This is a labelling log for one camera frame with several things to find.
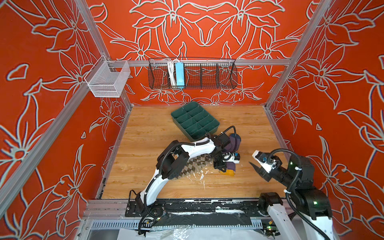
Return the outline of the purple sock with yellow cuff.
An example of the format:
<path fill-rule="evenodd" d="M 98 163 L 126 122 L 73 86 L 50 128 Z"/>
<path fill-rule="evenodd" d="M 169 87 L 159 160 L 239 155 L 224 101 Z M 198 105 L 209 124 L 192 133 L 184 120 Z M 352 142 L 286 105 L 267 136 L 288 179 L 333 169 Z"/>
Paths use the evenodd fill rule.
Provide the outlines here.
<path fill-rule="evenodd" d="M 224 148 L 223 153 L 238 153 L 241 137 L 235 133 L 230 134 L 230 143 Z M 225 173 L 221 172 L 223 175 L 234 176 L 236 172 L 236 164 L 234 163 L 226 163 L 227 171 Z"/>

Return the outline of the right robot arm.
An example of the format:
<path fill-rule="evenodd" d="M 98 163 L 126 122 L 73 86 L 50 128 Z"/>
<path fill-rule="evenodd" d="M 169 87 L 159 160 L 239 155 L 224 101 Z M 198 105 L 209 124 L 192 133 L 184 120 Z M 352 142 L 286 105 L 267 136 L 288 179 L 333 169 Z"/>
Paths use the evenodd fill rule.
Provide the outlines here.
<path fill-rule="evenodd" d="M 260 177 L 269 182 L 276 180 L 284 190 L 293 216 L 302 219 L 309 240 L 332 240 L 333 220 L 330 200 L 314 186 L 315 167 L 311 161 L 288 149 L 275 149 L 270 153 L 256 150 L 252 154 L 259 163 L 253 168 Z M 258 209 L 269 215 L 285 240 L 298 240 L 300 236 L 284 204 L 277 193 L 262 193 Z"/>

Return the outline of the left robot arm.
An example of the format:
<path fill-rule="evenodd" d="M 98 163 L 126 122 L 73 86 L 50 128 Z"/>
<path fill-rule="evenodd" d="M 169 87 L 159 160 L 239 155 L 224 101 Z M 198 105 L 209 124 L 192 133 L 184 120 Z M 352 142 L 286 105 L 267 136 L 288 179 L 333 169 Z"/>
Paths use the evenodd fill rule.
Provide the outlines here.
<path fill-rule="evenodd" d="M 214 160 L 214 166 L 222 172 L 227 170 L 227 162 L 235 159 L 235 154 L 226 150 L 231 139 L 225 133 L 220 135 L 206 134 L 202 140 L 186 143 L 172 141 L 159 155 L 155 173 L 144 190 L 139 192 L 135 202 L 139 212 L 148 211 L 153 205 L 163 187 L 169 180 L 177 178 L 182 173 L 188 161 L 207 155 Z"/>

